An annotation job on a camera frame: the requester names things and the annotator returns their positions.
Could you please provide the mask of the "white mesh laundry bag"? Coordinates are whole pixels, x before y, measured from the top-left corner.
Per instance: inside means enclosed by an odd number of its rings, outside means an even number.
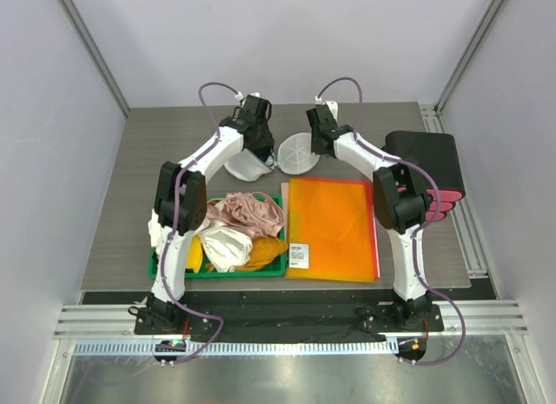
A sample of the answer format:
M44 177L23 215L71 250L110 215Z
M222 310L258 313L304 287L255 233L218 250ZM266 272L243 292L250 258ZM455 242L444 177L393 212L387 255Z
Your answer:
M279 169L289 176L298 176L314 168L320 160L311 151L311 135L306 132L291 135L267 160L261 161L252 151L243 150L225 162L224 168L235 178L254 182L261 176Z

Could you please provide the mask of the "black lace bra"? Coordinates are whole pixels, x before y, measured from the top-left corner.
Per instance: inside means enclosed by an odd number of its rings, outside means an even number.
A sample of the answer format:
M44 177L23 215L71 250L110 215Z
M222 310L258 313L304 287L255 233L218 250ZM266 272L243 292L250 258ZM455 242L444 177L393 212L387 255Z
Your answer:
M275 151L272 146L260 148L256 151L257 157L269 168L275 165Z

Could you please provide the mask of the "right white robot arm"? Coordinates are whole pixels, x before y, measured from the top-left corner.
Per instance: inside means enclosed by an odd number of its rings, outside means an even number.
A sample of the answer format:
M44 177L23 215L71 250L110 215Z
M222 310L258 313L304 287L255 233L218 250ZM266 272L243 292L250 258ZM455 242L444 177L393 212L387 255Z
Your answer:
M307 111L311 152L343 161L371 180L374 216L388 232L394 261L394 323L403 330L423 330L432 311L422 243L431 203L423 180L430 176L378 149L350 126L340 126L337 116L338 104L320 98Z

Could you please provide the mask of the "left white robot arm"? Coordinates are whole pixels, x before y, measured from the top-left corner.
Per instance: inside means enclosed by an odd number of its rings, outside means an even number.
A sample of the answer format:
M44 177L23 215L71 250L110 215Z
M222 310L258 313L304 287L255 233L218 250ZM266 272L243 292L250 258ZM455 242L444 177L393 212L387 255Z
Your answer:
M248 182L272 170L271 114L270 101L256 93L247 95L193 155L161 166L154 202L162 227L161 255L146 305L137 312L136 334L175 334L190 316L207 318L182 304L190 245L207 213L207 183L228 162Z

